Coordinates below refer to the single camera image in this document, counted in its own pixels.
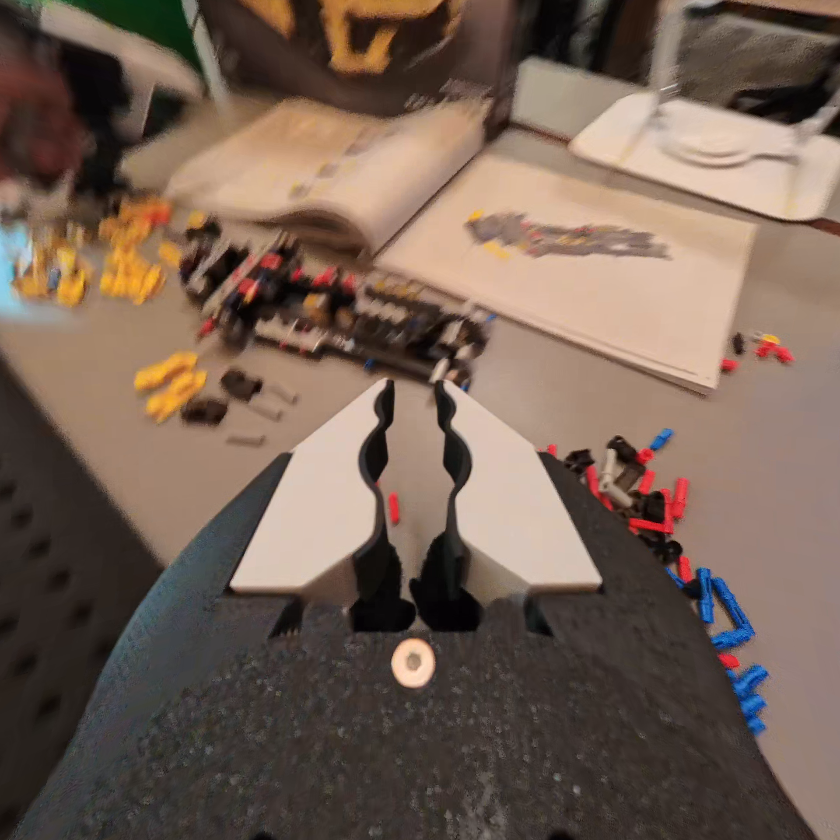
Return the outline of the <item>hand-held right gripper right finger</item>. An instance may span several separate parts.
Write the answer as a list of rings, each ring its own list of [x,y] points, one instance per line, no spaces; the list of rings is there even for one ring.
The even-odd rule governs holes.
[[[411,595],[434,632],[474,632],[499,599],[593,593],[602,576],[530,442],[448,381],[434,387],[452,487]]]

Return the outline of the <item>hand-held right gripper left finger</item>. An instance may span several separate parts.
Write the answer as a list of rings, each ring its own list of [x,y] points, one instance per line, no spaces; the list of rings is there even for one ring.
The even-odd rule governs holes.
[[[357,632],[402,632],[414,623],[379,488],[394,404],[394,381],[376,381],[291,451],[231,592],[348,606]]]

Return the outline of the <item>pile of small lego pins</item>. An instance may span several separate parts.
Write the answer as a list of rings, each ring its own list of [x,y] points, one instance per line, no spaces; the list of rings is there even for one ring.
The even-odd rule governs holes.
[[[649,464],[657,453],[648,447],[636,448],[616,435],[606,443],[599,461],[590,449],[583,448],[570,451],[561,462],[594,499],[640,539],[694,605],[699,619],[711,631],[710,642],[731,683],[742,718],[757,737],[766,730],[762,714],[767,703],[760,688],[769,672],[761,665],[741,667],[737,655],[753,640],[754,627],[728,583],[708,568],[695,566],[676,539],[676,525],[686,513],[690,482],[678,477],[673,488],[656,487],[656,473]]]

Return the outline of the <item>pile of yellow lego pieces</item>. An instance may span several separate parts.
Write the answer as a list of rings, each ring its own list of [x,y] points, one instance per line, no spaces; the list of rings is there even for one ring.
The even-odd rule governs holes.
[[[79,307],[93,291],[142,305],[162,290],[180,255],[168,242],[154,259],[141,251],[171,219],[170,203],[142,197],[122,201],[95,229],[70,218],[8,227],[2,245],[12,292],[63,309]]]

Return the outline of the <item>yellow lego panel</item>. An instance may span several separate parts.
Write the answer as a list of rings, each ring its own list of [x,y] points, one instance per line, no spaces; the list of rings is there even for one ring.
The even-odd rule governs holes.
[[[150,364],[138,371],[133,378],[136,392],[149,392],[171,382],[177,375],[193,371],[198,356],[194,352],[180,351],[167,358]]]
[[[144,408],[145,415],[161,424],[196,397],[206,381],[207,373],[201,370],[177,374],[163,390],[148,399]]]

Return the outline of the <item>lego car chassis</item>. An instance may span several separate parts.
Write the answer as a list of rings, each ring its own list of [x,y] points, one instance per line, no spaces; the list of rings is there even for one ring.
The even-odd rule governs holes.
[[[201,312],[196,340],[216,337],[234,351],[259,343],[312,359],[331,354],[466,390],[490,338],[487,315],[445,306],[415,282],[341,266],[309,270],[288,232],[259,248],[225,239],[210,217],[186,229],[178,268]]]

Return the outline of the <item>white instruction booklet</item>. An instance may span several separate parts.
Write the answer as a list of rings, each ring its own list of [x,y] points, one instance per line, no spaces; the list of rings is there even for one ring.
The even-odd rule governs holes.
[[[181,163],[165,195],[418,280],[695,392],[718,386],[755,226],[486,150],[485,110],[302,99]]]

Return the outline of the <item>lego set box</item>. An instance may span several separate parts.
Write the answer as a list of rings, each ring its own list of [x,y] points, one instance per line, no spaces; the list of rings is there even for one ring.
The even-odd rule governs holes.
[[[276,98],[394,118],[443,102],[509,120],[519,63],[511,1],[201,1],[223,79]]]

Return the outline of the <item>person's left hand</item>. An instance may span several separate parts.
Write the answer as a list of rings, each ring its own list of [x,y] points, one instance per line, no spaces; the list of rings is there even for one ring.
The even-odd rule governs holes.
[[[85,131],[58,69],[13,41],[1,52],[1,180],[47,184],[81,167]]]

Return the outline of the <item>green plastic bin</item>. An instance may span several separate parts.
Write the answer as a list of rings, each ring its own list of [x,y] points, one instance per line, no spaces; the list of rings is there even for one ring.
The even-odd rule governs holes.
[[[194,69],[201,64],[181,1],[66,1],[99,18],[174,51]]]

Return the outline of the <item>white stand base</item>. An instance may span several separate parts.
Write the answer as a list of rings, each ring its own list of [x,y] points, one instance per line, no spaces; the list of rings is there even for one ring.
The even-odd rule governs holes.
[[[650,92],[616,101],[570,142],[590,163],[785,222],[826,215],[838,139]]]

